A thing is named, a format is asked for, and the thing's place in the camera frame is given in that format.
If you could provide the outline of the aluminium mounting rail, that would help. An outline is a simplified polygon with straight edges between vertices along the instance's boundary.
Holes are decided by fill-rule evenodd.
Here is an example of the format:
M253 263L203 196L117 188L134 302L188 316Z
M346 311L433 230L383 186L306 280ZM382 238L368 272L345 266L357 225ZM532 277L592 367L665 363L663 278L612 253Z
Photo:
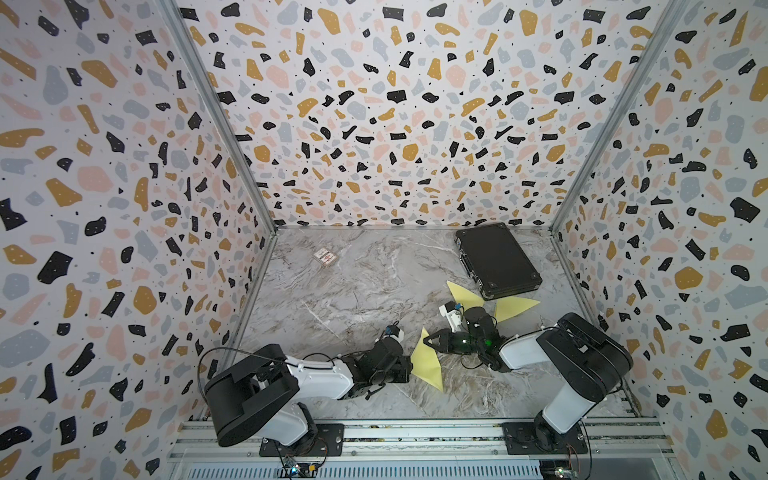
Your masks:
M519 419L321 420L345 426L339 457L259 456L254 437L217 444L209 422L183 425L171 479L285 479L288 460L321 464L314 479L682 479L660 424L650 418L579 423L588 452L508 455L501 425Z

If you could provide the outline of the black hard case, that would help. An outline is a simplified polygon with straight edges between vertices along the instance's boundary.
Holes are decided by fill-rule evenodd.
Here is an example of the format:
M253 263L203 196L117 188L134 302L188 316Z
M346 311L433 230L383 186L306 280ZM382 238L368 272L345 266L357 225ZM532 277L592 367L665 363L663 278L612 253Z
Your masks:
M542 284L540 273L503 223L459 230L455 243L467 275L486 301L532 292Z

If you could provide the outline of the small green circuit board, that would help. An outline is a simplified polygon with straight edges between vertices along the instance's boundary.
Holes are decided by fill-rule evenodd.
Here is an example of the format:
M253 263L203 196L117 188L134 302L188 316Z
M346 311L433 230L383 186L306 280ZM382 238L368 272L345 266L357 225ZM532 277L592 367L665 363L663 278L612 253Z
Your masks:
M282 477L285 479L314 479L317 477L321 464L302 463L288 460L282 467Z

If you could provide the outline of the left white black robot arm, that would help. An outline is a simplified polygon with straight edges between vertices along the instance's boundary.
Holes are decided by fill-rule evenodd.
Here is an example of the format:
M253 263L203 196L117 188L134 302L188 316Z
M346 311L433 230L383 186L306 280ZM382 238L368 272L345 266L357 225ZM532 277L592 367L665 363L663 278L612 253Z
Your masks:
M253 353L239 349L243 358L201 387L218 445L254 436L289 448L312 445L319 430L306 399L370 399L390 384L410 381L413 363L400 337L390 326L370 349L335 357L299 359L277 344Z

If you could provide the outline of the small pink white card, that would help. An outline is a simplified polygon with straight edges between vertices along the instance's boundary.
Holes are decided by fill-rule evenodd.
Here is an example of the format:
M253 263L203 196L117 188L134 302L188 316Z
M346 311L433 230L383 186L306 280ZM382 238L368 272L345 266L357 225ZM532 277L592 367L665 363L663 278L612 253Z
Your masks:
M338 256L331 250L321 247L313 253L313 258L321 263L324 267L332 266L337 260Z

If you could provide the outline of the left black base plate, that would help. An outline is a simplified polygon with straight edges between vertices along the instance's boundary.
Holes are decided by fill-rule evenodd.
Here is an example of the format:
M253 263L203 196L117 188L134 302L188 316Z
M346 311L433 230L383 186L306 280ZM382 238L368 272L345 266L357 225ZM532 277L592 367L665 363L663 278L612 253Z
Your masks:
M263 458L339 457L342 454L345 426L342 423L311 425L309 431L290 446L265 439L260 446Z

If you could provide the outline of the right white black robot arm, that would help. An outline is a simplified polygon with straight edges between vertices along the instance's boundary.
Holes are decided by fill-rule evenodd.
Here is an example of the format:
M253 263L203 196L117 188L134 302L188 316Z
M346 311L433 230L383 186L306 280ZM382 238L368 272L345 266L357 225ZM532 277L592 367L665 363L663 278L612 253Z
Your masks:
M476 356L480 365L499 373L545 362L557 369L564 385L532 422L537 439L549 449L620 388L633 368L625 347L576 313L516 337L502 336L496 318L480 306L463 310L450 302L440 313L450 326L426 336L421 341L425 347L442 354Z

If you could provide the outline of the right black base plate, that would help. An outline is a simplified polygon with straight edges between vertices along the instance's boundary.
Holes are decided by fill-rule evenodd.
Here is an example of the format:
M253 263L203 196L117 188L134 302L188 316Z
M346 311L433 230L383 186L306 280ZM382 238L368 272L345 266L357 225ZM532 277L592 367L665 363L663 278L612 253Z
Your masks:
M546 422L505 422L501 425L502 439L508 455L566 455L586 454L585 434L578 425L567 433L553 430Z

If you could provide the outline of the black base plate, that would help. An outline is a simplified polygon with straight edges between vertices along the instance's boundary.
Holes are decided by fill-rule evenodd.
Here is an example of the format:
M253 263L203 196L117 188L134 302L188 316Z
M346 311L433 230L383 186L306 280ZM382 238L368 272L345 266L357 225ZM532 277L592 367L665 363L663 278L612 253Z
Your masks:
M585 434L578 425L567 433L553 430L546 422L505 422L501 425L502 439L508 455L566 455L586 454Z
M345 426L342 423L311 425L309 431L290 446L265 439L260 446L263 458L339 457L342 454Z

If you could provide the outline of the yellow square paper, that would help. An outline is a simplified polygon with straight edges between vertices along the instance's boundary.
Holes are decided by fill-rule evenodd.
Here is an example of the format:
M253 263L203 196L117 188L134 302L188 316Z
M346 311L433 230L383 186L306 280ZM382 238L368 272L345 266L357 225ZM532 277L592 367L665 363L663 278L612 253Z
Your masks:
M421 330L420 339L410 356L412 363L412 374L434 387L440 392L444 391L442 368L435 350L424 344L424 340L429 336L425 328Z
M478 294L450 281L447 281L446 284L454 302L459 304L464 310L484 306L485 301Z
M498 322L512 319L526 311L536 307L540 302L535 299L509 296L496 301L493 317Z

